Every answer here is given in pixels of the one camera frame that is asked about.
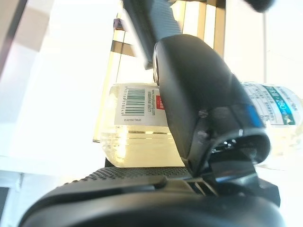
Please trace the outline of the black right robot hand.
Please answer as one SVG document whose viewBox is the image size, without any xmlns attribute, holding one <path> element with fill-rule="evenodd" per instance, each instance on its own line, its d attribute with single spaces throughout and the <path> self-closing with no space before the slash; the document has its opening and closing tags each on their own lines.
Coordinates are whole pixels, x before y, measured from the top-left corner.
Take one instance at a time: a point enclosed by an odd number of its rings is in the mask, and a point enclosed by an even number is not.
<svg viewBox="0 0 303 227">
<path fill-rule="evenodd" d="M 243 86 L 206 43 L 182 35 L 166 0 L 124 1 L 188 171 L 101 168 L 34 203 L 21 227 L 284 227 L 270 151 Z"/>
</svg>

